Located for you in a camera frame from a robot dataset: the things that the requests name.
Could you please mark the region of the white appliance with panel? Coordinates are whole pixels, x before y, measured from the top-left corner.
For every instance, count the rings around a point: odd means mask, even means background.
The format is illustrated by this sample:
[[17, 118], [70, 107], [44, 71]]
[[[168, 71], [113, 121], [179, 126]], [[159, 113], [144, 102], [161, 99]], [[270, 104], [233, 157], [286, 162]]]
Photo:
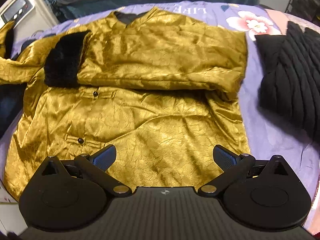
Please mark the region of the white appliance with panel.
[[9, 21], [15, 22], [15, 42], [59, 23], [45, 0], [1, 0], [1, 26]]

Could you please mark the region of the gold satin jacket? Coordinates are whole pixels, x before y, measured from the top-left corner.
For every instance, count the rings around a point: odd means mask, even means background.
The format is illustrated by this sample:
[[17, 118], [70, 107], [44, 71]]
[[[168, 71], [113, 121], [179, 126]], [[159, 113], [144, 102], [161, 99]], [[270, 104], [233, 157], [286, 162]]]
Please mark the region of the gold satin jacket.
[[112, 12], [32, 42], [12, 60], [1, 29], [1, 85], [24, 85], [3, 184], [15, 199], [50, 155], [112, 144], [109, 174], [138, 186], [194, 186], [220, 174], [212, 149], [249, 152], [238, 92], [246, 35], [153, 8]]

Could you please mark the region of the navy blue garment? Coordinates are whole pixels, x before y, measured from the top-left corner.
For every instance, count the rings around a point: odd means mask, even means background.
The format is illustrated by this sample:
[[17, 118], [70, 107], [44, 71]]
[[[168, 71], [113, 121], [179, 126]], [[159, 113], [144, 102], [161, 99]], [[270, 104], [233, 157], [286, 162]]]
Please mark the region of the navy blue garment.
[[0, 136], [6, 132], [12, 121], [23, 108], [26, 83], [0, 86]]

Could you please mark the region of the black quilted jacket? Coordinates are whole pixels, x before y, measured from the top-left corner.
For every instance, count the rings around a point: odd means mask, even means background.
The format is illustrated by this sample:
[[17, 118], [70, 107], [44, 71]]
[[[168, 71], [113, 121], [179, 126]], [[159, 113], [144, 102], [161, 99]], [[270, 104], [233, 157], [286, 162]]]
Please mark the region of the black quilted jacket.
[[319, 33], [289, 21], [285, 35], [257, 35], [264, 67], [259, 104], [319, 141]]

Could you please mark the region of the lavender floral bedsheet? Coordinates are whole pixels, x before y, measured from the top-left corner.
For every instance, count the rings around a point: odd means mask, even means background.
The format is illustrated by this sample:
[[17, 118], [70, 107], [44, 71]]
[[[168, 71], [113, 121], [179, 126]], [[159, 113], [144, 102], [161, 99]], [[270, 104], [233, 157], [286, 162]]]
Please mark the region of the lavender floral bedsheet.
[[134, 189], [80, 154], [47, 156], [16, 199], [27, 228], [7, 239], [315, 239], [303, 225], [312, 206], [311, 169], [297, 161], [319, 141], [259, 104], [264, 67], [257, 34], [234, 17], [212, 26], [246, 35], [248, 58], [238, 92], [249, 152], [200, 187]]

